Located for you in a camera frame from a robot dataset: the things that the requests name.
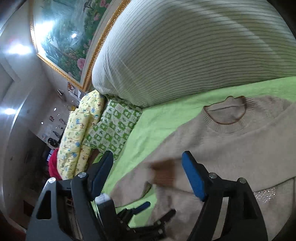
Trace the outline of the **beige knit sweater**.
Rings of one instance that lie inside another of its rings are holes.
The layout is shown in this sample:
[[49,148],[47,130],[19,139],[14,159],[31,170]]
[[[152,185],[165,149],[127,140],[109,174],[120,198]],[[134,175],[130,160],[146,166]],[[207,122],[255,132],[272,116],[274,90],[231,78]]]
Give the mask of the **beige knit sweater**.
[[182,167],[185,151],[223,179],[248,181],[269,240],[295,211],[294,102],[272,96],[229,96],[205,106],[117,182],[111,192],[116,207],[154,189],[157,202],[150,222],[176,210],[166,228],[168,240],[186,240],[203,205]]

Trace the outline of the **green white patterned pillow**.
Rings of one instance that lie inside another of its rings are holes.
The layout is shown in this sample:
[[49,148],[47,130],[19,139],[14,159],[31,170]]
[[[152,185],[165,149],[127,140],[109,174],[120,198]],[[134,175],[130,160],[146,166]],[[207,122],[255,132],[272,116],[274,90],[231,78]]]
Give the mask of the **green white patterned pillow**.
[[87,132],[83,144],[101,153],[111,151],[117,160],[141,115],[138,106],[110,96],[100,121]]

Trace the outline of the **white striped duvet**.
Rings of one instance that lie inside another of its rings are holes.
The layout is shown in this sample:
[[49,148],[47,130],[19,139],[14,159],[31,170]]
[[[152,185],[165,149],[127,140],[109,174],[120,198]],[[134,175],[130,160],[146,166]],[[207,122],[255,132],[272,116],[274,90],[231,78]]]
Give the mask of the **white striped duvet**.
[[101,94],[149,107],[295,76],[295,37],[267,1],[131,1],[92,70]]

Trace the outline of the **red cloth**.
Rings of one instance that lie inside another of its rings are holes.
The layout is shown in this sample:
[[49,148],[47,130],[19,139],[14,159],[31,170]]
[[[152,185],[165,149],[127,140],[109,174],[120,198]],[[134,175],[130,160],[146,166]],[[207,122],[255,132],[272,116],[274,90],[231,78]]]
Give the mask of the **red cloth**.
[[49,166],[49,175],[50,177],[54,177],[57,181],[61,181],[62,178],[58,172],[57,169],[57,154],[59,149],[53,150],[53,153],[51,154],[51,157],[48,161]]

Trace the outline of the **yellow cartoon print blanket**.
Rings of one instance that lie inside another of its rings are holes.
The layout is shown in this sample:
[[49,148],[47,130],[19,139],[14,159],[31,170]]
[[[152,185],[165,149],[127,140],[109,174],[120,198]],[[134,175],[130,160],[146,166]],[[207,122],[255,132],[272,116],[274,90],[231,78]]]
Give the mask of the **yellow cartoon print blanket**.
[[70,112],[57,154],[57,171],[63,180],[86,170],[91,148],[83,144],[88,132],[100,121],[104,96],[97,90],[86,94]]

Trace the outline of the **gold framed landscape painting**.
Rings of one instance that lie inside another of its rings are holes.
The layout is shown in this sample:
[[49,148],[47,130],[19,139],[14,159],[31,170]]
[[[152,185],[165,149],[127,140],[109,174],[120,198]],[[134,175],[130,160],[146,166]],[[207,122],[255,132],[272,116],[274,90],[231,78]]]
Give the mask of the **gold framed landscape painting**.
[[81,91],[115,21],[129,1],[30,1],[37,56]]

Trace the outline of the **green bed sheet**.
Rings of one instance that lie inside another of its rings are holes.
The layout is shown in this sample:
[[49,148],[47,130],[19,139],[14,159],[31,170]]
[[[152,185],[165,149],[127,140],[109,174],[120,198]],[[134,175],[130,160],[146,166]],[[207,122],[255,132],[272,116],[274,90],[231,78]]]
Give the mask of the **green bed sheet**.
[[[103,192],[110,194],[118,180],[146,158],[177,127],[193,119],[203,106],[220,102],[230,95],[234,97],[272,95],[295,101],[295,77],[225,87],[145,108],[119,158],[115,161]],[[293,186],[294,181],[290,180],[279,187],[255,194],[266,228],[271,234],[278,233],[291,215],[295,206],[293,200],[295,196],[294,191],[288,189]]]

